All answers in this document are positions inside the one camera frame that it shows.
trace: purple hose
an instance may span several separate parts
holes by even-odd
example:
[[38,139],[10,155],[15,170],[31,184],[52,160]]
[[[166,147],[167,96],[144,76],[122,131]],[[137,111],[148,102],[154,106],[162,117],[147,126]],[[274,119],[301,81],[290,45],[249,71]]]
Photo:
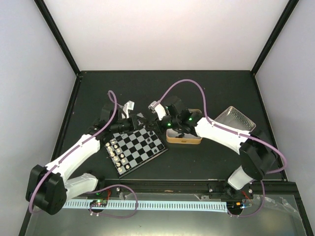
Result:
[[[86,142],[88,142],[89,140],[91,140],[92,138],[94,138],[95,136],[97,136],[99,133],[103,132],[103,130],[106,129],[107,126],[109,126],[109,124],[110,124],[110,123],[112,122],[112,120],[114,119],[115,113],[116,113],[116,111],[117,111],[117,99],[116,99],[116,96],[115,96],[114,92],[113,92],[112,90],[109,90],[109,91],[108,91],[108,96],[109,96],[109,98],[112,100],[111,95],[113,96],[113,100],[114,100],[114,112],[113,112],[111,118],[110,118],[109,121],[104,125],[103,128],[101,128],[98,132],[96,132],[94,135],[92,135],[92,136],[89,137],[88,139],[84,140],[84,141],[82,142],[82,144],[85,144]],[[74,152],[75,150],[77,150],[79,147],[80,147],[80,145],[77,145],[77,146],[75,146],[74,148],[72,148],[69,152],[67,152],[66,155],[64,155],[63,158],[61,158],[61,159],[59,160],[58,163],[61,164],[71,153],[73,153],[73,152]],[[45,181],[45,179],[49,176],[49,174],[50,174],[56,167],[57,167],[57,165],[53,166],[53,167],[43,176],[43,178],[39,181],[39,183],[37,184],[36,188],[34,189],[34,192],[33,192],[32,195],[31,195],[31,199],[30,199],[30,203],[29,203],[29,211],[30,211],[30,213],[33,214],[33,213],[37,213],[37,212],[40,212],[40,211],[41,211],[41,210],[40,210],[40,211],[36,211],[36,212],[33,211],[32,206],[33,206],[33,203],[34,203],[35,196],[36,196],[36,194],[37,194],[39,188],[41,187],[41,185],[42,185],[43,182]]]
[[254,216],[256,215],[258,212],[261,211],[261,209],[264,207],[265,205],[265,185],[263,183],[263,181],[261,180],[260,181],[261,183],[261,188],[262,188],[262,200],[261,200],[261,204],[260,204],[260,207],[257,209],[257,211],[253,212],[252,214],[249,214],[249,215],[233,215],[229,210],[227,210],[227,213],[231,216],[235,216],[235,217],[239,217],[239,218],[246,218],[246,217],[250,217],[250,216]]
[[[106,188],[103,188],[103,189],[100,189],[100,190],[97,190],[97,191],[93,191],[93,192],[87,192],[87,193],[91,193],[91,194],[92,194],[92,193],[99,193],[99,192],[102,192],[102,191],[105,191],[105,190],[107,190],[107,189],[114,188],[114,187],[126,188],[126,189],[128,189],[131,193],[133,193],[134,199],[135,199],[135,201],[136,201],[136,205],[135,205],[135,208],[134,208],[133,212],[132,212],[131,214],[129,214],[129,215],[126,215],[126,216],[109,215],[109,214],[104,214],[104,213],[99,213],[99,215],[108,216],[108,217],[112,217],[112,218],[116,218],[116,219],[127,219],[127,218],[132,217],[132,216],[137,212],[137,208],[138,208],[138,198],[137,198],[136,193],[135,193],[131,188],[129,188],[128,186],[122,185],[122,184],[114,184],[114,185],[110,185],[110,186],[108,186],[108,187],[106,187]],[[92,207],[93,207],[93,205],[90,206],[90,212],[91,212],[91,214],[93,214],[93,213],[94,213],[94,214],[97,214],[97,213],[95,213],[95,212],[92,212]]]
[[[171,87],[168,88],[168,90],[163,94],[163,96],[159,99],[159,101],[156,102],[156,104],[153,107],[156,107],[165,98],[165,96],[171,91],[172,88],[174,88],[177,84],[182,83],[182,82],[193,83],[194,85],[196,85],[199,88],[199,90],[201,92],[201,95],[202,95],[203,111],[204,111],[204,114],[205,114],[205,118],[206,118],[206,120],[209,123],[214,122],[214,120],[212,120],[208,116],[207,104],[206,104],[206,96],[205,96],[205,93],[204,93],[203,89],[201,88],[201,86],[196,81],[190,80],[190,79],[184,79],[184,80],[179,80],[179,81],[175,82]],[[269,143],[267,143],[267,142],[265,142],[265,141],[263,141],[261,139],[257,139],[255,137],[247,135],[247,134],[241,134],[241,133],[239,134],[239,133],[235,132],[234,130],[230,130],[230,129],[226,128],[226,127],[222,127],[222,126],[218,125],[217,123],[214,123],[214,126],[217,127],[217,128],[220,128],[220,129],[222,129],[224,131],[230,132],[232,134],[239,135],[239,136],[242,136],[242,137],[254,140],[254,141],[258,142],[258,143],[261,143],[261,144],[267,146],[268,148],[270,148],[271,150],[276,152],[281,157],[281,159],[283,161],[283,166],[281,168],[279,168],[279,169],[268,171],[267,174],[277,173],[277,172],[283,171],[286,168],[287,160],[286,160],[285,156],[278,149],[276,149],[274,146],[270,145]]]

